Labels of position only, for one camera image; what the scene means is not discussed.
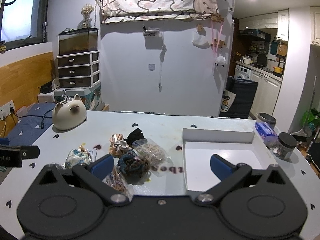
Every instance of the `window frame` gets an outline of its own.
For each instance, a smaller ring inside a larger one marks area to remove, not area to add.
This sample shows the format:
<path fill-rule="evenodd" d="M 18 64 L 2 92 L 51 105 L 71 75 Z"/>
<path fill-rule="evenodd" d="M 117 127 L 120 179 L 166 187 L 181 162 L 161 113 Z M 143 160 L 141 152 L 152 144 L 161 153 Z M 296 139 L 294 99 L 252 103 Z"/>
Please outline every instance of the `window frame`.
<path fill-rule="evenodd" d="M 1 29 L 2 29 L 4 3 L 5 3 L 5 0 L 2 0 L 0 5 L 0 35 L 1 35 Z M 49 0 L 39 0 L 38 10 L 37 10 L 38 15 L 37 15 L 36 21 L 32 20 L 32 19 L 35 19 L 35 17 L 31 17 L 31 32 L 33 32 L 33 30 L 36 30 L 37 36 L 26 38 L 26 39 L 20 39 L 16 41 L 8 41 L 5 43 L 6 50 L 47 42 L 47 35 L 45 35 L 43 40 L 43 23 L 47 21 L 48 3 L 49 3 Z"/>

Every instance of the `white cardboard box lid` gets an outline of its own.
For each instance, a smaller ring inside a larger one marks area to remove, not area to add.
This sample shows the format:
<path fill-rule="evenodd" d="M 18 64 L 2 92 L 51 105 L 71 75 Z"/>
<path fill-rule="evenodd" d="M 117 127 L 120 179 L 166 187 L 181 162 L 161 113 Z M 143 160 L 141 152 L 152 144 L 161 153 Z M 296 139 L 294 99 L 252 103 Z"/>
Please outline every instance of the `white cardboard box lid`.
<path fill-rule="evenodd" d="M 218 154 L 234 165 L 247 163 L 266 169 L 276 160 L 254 132 L 183 129 L 183 163 L 186 188 L 204 192 L 221 181 L 211 171 L 210 158 Z"/>

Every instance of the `silver bolt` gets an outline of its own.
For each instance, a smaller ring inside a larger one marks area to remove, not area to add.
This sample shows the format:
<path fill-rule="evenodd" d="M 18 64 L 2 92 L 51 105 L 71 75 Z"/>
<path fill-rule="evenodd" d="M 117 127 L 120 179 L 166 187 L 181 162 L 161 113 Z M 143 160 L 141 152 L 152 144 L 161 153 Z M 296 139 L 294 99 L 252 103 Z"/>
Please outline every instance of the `silver bolt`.
<path fill-rule="evenodd" d="M 211 202 L 213 200 L 213 196 L 211 194 L 200 194 L 198 196 L 198 200 L 201 201 L 201 202 Z"/>
<path fill-rule="evenodd" d="M 122 194 L 114 194 L 110 197 L 110 199 L 114 203 L 123 203 L 127 200 L 127 197 Z"/>
<path fill-rule="evenodd" d="M 165 205 L 167 202 L 164 199 L 158 201 L 159 205 Z"/>

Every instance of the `cat-shaped tissue box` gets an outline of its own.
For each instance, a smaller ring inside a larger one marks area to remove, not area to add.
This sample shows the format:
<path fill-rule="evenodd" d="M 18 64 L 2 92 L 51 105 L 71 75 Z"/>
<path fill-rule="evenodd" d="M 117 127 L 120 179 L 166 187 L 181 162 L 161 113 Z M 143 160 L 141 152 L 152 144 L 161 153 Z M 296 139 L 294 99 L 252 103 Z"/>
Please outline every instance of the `cat-shaped tissue box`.
<path fill-rule="evenodd" d="M 52 112 L 52 122 L 58 130 L 70 130 L 87 118 L 87 109 L 79 95 L 71 101 L 57 103 Z"/>

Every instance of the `jar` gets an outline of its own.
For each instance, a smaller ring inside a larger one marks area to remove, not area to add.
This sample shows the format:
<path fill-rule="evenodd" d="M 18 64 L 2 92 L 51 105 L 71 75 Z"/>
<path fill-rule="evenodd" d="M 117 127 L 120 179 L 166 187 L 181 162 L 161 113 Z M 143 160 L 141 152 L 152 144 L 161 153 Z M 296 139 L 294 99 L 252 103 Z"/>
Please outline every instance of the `jar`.
<path fill-rule="evenodd" d="M 276 126 L 276 119 L 272 115 L 266 113 L 259 113 L 256 122 L 266 122 L 272 130 L 274 130 Z"/>
<path fill-rule="evenodd" d="M 278 136 L 278 141 L 273 149 L 273 153 L 281 158 L 288 159 L 296 146 L 296 139 L 292 135 L 282 132 Z"/>

